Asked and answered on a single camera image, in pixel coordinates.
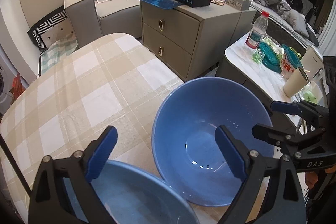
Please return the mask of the right hand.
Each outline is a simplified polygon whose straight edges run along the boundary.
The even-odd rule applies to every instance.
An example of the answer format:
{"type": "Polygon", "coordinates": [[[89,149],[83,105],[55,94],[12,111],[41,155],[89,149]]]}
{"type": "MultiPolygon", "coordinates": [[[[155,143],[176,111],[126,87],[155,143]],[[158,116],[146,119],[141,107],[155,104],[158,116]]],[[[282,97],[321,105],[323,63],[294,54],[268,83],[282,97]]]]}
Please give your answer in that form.
{"type": "MultiPolygon", "coordinates": [[[[325,173],[334,173],[335,168],[328,168],[325,170],[325,173]]],[[[308,189],[312,189],[318,181],[318,174],[315,172],[306,172],[305,173],[305,184],[308,189]]]]}

